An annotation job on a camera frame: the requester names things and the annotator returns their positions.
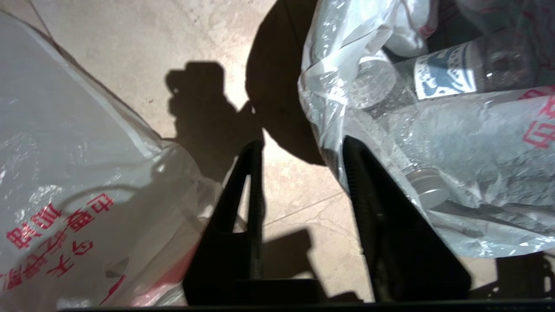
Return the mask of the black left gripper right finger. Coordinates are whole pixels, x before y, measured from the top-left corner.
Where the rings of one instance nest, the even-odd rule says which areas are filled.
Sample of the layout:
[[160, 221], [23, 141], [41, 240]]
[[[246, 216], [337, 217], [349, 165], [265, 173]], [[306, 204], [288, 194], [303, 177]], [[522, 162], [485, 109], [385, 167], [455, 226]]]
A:
[[377, 302], [464, 300], [470, 274], [376, 156], [345, 136], [343, 162]]

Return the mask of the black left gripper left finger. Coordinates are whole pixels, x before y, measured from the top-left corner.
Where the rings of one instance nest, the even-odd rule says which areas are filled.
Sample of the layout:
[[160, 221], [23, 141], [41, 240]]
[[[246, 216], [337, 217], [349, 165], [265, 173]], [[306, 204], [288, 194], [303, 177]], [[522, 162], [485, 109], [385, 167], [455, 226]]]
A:
[[315, 279], [262, 278], [261, 140], [241, 150], [206, 225], [182, 287], [188, 304], [317, 304]]

